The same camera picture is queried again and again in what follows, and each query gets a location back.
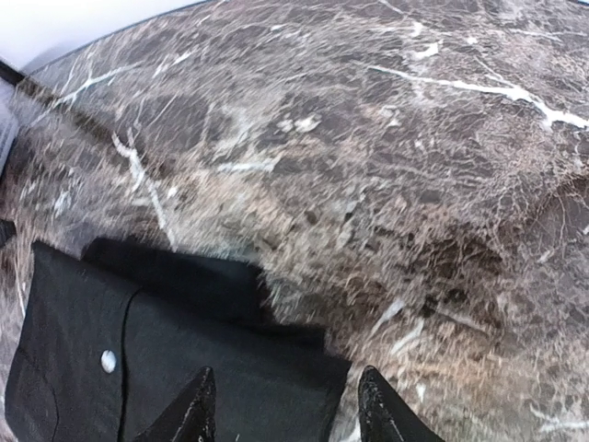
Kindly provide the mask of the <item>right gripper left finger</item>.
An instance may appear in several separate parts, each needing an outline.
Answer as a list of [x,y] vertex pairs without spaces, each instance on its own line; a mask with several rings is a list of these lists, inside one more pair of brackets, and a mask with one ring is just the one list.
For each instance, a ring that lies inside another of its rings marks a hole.
[[214,371],[202,367],[174,401],[140,435],[136,442],[214,442]]

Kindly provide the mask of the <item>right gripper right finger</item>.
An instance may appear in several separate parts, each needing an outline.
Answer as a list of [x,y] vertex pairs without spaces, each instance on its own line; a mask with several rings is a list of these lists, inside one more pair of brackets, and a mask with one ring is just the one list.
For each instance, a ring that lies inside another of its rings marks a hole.
[[444,442],[374,366],[367,366],[360,378],[358,406],[363,442]]

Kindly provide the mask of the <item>black long sleeve shirt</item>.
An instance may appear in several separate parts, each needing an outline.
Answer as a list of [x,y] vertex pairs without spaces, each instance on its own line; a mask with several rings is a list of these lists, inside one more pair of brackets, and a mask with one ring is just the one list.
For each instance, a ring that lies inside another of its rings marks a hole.
[[32,246],[5,393],[20,441],[160,440],[210,368],[218,441],[326,441],[350,363],[319,326],[264,310],[260,267],[98,238],[81,258]]

